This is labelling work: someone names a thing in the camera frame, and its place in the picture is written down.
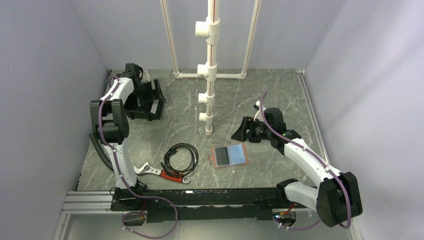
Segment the purple hose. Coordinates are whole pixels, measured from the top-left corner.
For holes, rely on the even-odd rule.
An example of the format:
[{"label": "purple hose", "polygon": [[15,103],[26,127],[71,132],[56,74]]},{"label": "purple hose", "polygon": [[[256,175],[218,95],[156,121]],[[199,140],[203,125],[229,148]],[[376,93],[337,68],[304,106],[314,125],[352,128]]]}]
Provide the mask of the purple hose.
[{"label": "purple hose", "polygon": [[169,231],[169,232],[167,232],[167,233],[165,233],[164,235],[162,235],[162,236],[147,236],[147,235],[144,235],[144,234],[141,234],[141,233],[139,233],[138,231],[134,231],[134,230],[132,230],[131,228],[129,228],[129,227],[127,227],[127,226],[125,226],[125,223],[124,223],[124,221],[125,221],[125,218],[127,217],[127,216],[129,216],[129,215],[135,215],[135,214],[139,214],[139,215],[142,215],[142,213],[141,212],[134,212],[134,211],[132,211],[132,212],[129,212],[129,213],[126,213],[125,215],[123,215],[122,216],[122,220],[121,220],[121,223],[122,223],[122,226],[123,226],[123,228],[124,229],[126,229],[127,231],[130,231],[131,233],[133,233],[133,234],[137,234],[138,236],[140,236],[140,237],[143,237],[143,238],[147,238],[147,239],[162,239],[162,238],[164,238],[164,237],[166,237],[166,236],[168,236],[169,234],[171,234],[173,231],[174,231],[174,229],[177,227],[177,223],[178,223],[178,212],[177,212],[177,207],[175,207],[175,205],[170,201],[170,200],[168,200],[168,199],[166,199],[166,198],[164,198],[164,197],[161,197],[161,196],[141,196],[141,195],[138,195],[137,193],[135,193],[132,189],[131,189],[131,187],[130,187],[130,185],[128,184],[128,182],[125,180],[125,177],[124,177],[124,175],[122,174],[122,172],[121,172],[121,168],[120,168],[120,166],[119,166],[119,163],[118,163],[118,156],[117,156],[117,152],[116,152],[116,148],[114,148],[110,143],[108,143],[107,141],[106,141],[106,139],[105,139],[105,135],[104,135],[104,133],[103,133],[103,125],[102,125],[102,109],[103,109],[103,106],[105,105],[105,103],[106,103],[106,101],[107,100],[109,100],[110,98],[111,98],[111,96],[115,93],[115,91],[118,89],[118,87],[119,87],[119,85],[120,85],[120,83],[119,83],[119,78],[117,77],[117,76],[113,76],[113,78],[114,79],[117,79],[118,80],[118,82],[117,82],[117,84],[116,84],[116,86],[113,88],[113,90],[111,91],[111,94],[109,94],[101,103],[100,103],[100,107],[99,107],[99,110],[98,110],[98,130],[99,130],[99,132],[100,132],[100,138],[101,138],[101,141],[106,145],[106,146],[108,146],[108,147],[110,147],[111,149],[112,149],[112,151],[113,151],[113,159],[114,159],[114,161],[115,161],[115,166],[116,166],[116,170],[117,170],[117,172],[118,172],[118,174],[119,174],[119,176],[120,176],[120,178],[121,178],[121,180],[122,180],[122,182],[123,182],[123,184],[125,184],[125,186],[126,186],[126,188],[128,189],[128,191],[132,194],[132,195],[134,195],[134,197],[136,197],[136,198],[139,198],[139,199],[160,199],[160,200],[164,200],[165,202],[168,202],[172,207],[173,207],[173,209],[174,209],[174,211],[175,211],[175,223],[173,224],[173,226],[172,226],[172,228],[171,228],[171,230]]},{"label": "purple hose", "polygon": [[[304,146],[302,146],[301,144],[292,141],[291,139],[288,139],[287,137],[279,134],[277,131],[275,131],[270,124],[268,123],[267,119],[265,118],[265,114],[264,114],[264,98],[267,95],[268,91],[264,92],[262,95],[262,98],[260,99],[260,104],[259,104],[259,108],[260,108],[260,114],[262,115],[263,118],[263,122],[265,123],[265,125],[269,128],[269,130],[271,130],[271,132],[273,132],[275,135],[277,135],[278,137],[280,137],[281,139],[296,145],[297,147],[304,149]],[[321,158],[312,150],[310,150],[309,148],[305,149],[306,152],[308,152],[309,154],[311,154],[314,158],[316,158],[316,160],[318,160],[318,162],[322,165],[323,168],[327,167],[327,164],[321,160]],[[348,229],[351,227],[351,221],[352,221],[352,213],[351,213],[351,201],[349,200],[349,196],[348,196],[348,191],[346,190],[345,186],[343,185],[342,181],[340,181],[340,179],[336,176],[336,174],[329,169],[328,171],[332,177],[335,179],[335,181],[338,183],[338,185],[341,188],[341,191],[343,192],[344,195],[344,200],[346,201],[346,208],[347,208],[347,223],[346,225],[343,224],[339,224],[340,227],[344,228],[344,229]],[[308,230],[311,229],[313,227],[315,227],[316,225],[318,225],[318,223],[321,220],[318,220],[316,223],[312,224],[311,226],[307,226],[307,227],[302,227],[302,228],[289,228],[289,230],[293,230],[293,231],[302,231],[302,230]]]}]

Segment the purple cable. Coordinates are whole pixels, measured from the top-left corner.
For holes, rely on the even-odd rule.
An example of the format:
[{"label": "purple cable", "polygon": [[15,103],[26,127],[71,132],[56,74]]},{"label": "purple cable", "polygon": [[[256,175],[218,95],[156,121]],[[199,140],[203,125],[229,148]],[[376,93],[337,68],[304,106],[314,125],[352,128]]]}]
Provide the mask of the purple cable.
[{"label": "purple cable", "polygon": [[135,193],[132,189],[131,189],[131,187],[130,187],[130,185],[128,184],[128,182],[125,180],[125,178],[124,178],[124,175],[122,174],[122,172],[121,172],[121,168],[120,168],[120,166],[119,166],[119,163],[118,163],[118,156],[117,156],[117,152],[116,152],[116,148],[114,148],[110,143],[108,143],[107,141],[106,141],[106,139],[105,139],[105,135],[104,135],[104,133],[103,133],[103,125],[102,125],[102,109],[103,109],[103,106],[105,105],[105,103],[106,103],[106,101],[107,100],[109,100],[110,98],[111,98],[111,96],[115,93],[115,91],[118,89],[118,87],[119,87],[119,85],[120,85],[120,82],[119,82],[119,77],[117,77],[117,76],[113,76],[113,78],[115,78],[115,79],[117,79],[118,80],[118,82],[117,82],[117,84],[116,84],[116,86],[112,89],[112,91],[110,92],[110,94],[100,103],[100,107],[99,107],[99,110],[98,110],[98,130],[99,130],[99,132],[100,132],[100,138],[101,138],[101,141],[106,145],[106,146],[108,146],[108,147],[110,147],[111,149],[112,149],[112,151],[113,151],[113,159],[114,159],[114,161],[115,161],[115,165],[116,165],[116,170],[117,170],[117,172],[118,172],[118,174],[119,174],[119,176],[120,176],[120,178],[121,178],[121,180],[122,180],[122,182],[123,182],[123,184],[125,184],[125,186],[126,186],[126,188],[128,189],[128,191],[132,194],[132,195],[134,195],[134,197],[136,197],[136,198],[139,198],[139,199],[160,199],[160,200],[164,200],[165,202],[168,202],[172,207],[173,207],[173,209],[174,209],[174,211],[175,211],[175,223],[173,224],[173,226],[172,226],[172,228],[171,228],[171,230],[169,231],[169,232],[167,232],[167,233],[165,233],[164,235],[162,235],[162,236],[147,236],[147,235],[144,235],[144,234],[141,234],[141,233],[139,233],[138,231],[134,231],[134,230],[132,230],[131,228],[129,228],[129,227],[127,227],[127,226],[125,226],[125,223],[124,223],[124,220],[125,220],[125,218],[127,217],[127,216],[129,216],[129,215],[135,215],[135,214],[137,214],[137,215],[142,215],[142,213],[141,212],[135,212],[135,211],[132,211],[132,212],[129,212],[129,213],[126,213],[125,215],[123,215],[122,216],[122,219],[121,219],[121,223],[122,223],[122,226],[123,226],[123,228],[124,229],[126,229],[127,231],[130,231],[131,233],[133,233],[133,234],[137,234],[138,236],[140,236],[140,237],[143,237],[143,238],[147,238],[147,239],[162,239],[162,238],[164,238],[164,237],[166,237],[166,236],[168,236],[169,234],[171,234],[174,230],[175,230],[175,228],[177,227],[177,223],[178,223],[178,212],[177,212],[177,207],[175,207],[175,205],[170,201],[170,200],[168,200],[168,199],[166,199],[166,198],[164,198],[164,197],[161,197],[161,196],[141,196],[141,195],[138,195],[137,193]]},{"label": "purple cable", "polygon": [[[264,92],[262,95],[262,98],[260,99],[260,104],[259,104],[259,108],[260,108],[260,114],[262,115],[263,118],[263,122],[265,123],[265,125],[269,128],[269,130],[271,130],[272,133],[274,133],[275,135],[277,135],[278,137],[280,137],[281,139],[296,145],[297,147],[304,149],[304,146],[302,146],[301,144],[292,141],[291,139],[288,139],[287,137],[279,134],[277,131],[275,131],[270,124],[268,123],[267,119],[265,118],[265,114],[264,114],[264,98],[267,95],[268,91]],[[318,160],[318,162],[322,165],[323,168],[327,167],[327,164],[321,160],[321,158],[312,150],[310,150],[309,148],[305,149],[306,152],[308,152],[309,154],[311,154],[314,158],[316,158],[316,160]],[[349,196],[348,196],[348,191],[346,190],[345,186],[343,185],[342,181],[340,181],[340,179],[337,177],[337,175],[331,170],[329,169],[328,171],[331,176],[335,179],[335,181],[338,183],[338,185],[341,188],[341,191],[343,192],[344,195],[344,200],[346,201],[346,208],[347,208],[347,223],[346,225],[343,224],[339,224],[340,227],[344,228],[344,229],[349,229],[351,227],[351,221],[352,221],[352,213],[351,213],[351,201],[349,200]],[[313,227],[315,227],[316,225],[318,225],[318,223],[321,220],[318,220],[316,223],[312,224],[311,226],[307,226],[307,227],[303,227],[303,228],[289,228],[289,230],[293,230],[293,231],[302,231],[302,230],[308,230],[311,229]]]}]

